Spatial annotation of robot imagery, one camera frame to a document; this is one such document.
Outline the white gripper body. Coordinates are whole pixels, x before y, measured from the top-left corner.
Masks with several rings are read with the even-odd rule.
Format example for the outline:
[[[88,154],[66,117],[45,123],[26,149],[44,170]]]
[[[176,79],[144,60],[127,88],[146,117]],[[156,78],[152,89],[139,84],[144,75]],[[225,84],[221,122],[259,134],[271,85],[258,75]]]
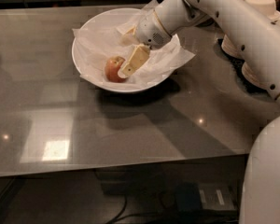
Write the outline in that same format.
[[[172,37],[163,27],[155,11],[148,12],[136,25],[135,37],[151,49],[161,49]]]

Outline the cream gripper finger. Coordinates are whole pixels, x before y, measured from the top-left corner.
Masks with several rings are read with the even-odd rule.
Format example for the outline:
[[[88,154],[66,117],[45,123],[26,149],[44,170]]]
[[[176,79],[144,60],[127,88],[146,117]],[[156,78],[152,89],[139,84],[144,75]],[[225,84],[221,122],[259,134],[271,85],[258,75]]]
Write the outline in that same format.
[[[120,27],[120,44],[122,46],[130,46],[132,44],[138,44],[139,40],[135,35],[136,27]]]
[[[143,66],[150,56],[150,48],[144,44],[133,47],[128,60],[121,66],[118,71],[120,78],[127,78],[133,75],[141,66]]]

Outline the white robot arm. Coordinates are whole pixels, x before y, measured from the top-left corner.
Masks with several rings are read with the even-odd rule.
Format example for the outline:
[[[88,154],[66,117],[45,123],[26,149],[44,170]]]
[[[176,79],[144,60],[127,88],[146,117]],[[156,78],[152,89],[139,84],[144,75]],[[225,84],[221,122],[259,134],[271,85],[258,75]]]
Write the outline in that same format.
[[[164,0],[136,24],[133,36],[159,49],[178,29],[207,18],[214,19],[280,105],[280,26],[244,0]],[[280,224],[280,117],[250,150],[239,224]]]

